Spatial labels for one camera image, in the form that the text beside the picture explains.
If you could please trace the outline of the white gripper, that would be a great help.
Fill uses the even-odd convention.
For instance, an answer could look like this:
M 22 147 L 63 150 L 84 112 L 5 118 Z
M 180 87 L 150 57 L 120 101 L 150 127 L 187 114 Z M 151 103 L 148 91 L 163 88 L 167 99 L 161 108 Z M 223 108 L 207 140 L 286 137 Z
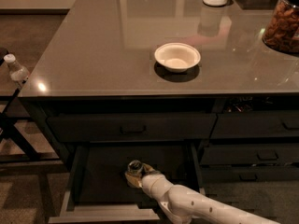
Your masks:
M 173 184 L 149 164 L 143 164 L 142 174 L 126 172 L 125 177 L 131 187 L 142 188 L 149 197 L 158 203 L 169 201 L 168 191 Z

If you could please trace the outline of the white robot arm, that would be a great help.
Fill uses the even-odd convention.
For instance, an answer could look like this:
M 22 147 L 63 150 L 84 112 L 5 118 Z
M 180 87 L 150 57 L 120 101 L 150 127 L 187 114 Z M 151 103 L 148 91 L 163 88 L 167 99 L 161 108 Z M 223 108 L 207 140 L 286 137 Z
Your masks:
M 131 187 L 142 189 L 154 199 L 173 224 L 190 224 L 196 217 L 211 224 L 279 224 L 175 185 L 161 172 L 138 160 L 128 164 L 125 177 Z

